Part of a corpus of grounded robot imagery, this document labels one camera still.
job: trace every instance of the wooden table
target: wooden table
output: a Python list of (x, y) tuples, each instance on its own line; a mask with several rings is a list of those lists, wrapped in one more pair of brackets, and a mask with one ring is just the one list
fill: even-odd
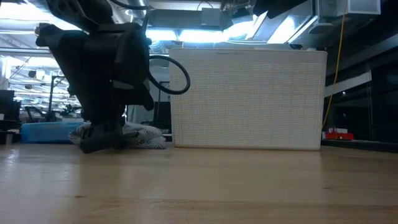
[(398, 154), (0, 148), (0, 223), (398, 223)]

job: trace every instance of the table surface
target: table surface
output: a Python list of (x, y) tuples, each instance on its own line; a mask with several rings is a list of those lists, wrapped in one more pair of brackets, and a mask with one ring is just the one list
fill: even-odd
[(0, 147), (0, 223), (398, 223), (398, 154)]

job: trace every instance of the blue container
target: blue container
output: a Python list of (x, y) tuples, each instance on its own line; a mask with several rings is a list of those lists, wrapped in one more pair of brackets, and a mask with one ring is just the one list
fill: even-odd
[(27, 144), (71, 144), (69, 133), (83, 122), (44, 122), (23, 124), (21, 143)]

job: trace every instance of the yellow cable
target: yellow cable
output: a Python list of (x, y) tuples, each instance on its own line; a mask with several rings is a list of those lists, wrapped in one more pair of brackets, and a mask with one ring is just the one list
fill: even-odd
[(346, 19), (347, 7), (348, 7), (348, 0), (346, 1), (346, 6), (345, 6), (345, 9), (344, 9), (343, 21), (341, 22), (340, 44), (338, 46), (335, 81), (333, 82), (333, 90), (332, 90), (332, 93), (331, 93), (331, 95), (329, 97), (328, 109), (326, 110), (326, 115), (325, 115), (325, 119), (323, 120), (322, 129), (325, 127), (326, 121), (328, 119), (330, 106), (331, 106), (331, 99), (333, 98), (333, 95), (335, 94), (335, 86), (336, 86), (336, 82), (337, 82), (338, 68), (339, 68), (339, 65), (340, 65), (341, 47), (343, 46), (344, 21)]

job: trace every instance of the white perforated board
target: white perforated board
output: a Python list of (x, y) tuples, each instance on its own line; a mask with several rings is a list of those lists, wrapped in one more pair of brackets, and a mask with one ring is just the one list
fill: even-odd
[[(172, 96), (177, 147), (320, 148), (326, 52), (173, 49), (191, 89)], [(170, 66), (170, 86), (185, 78)]]

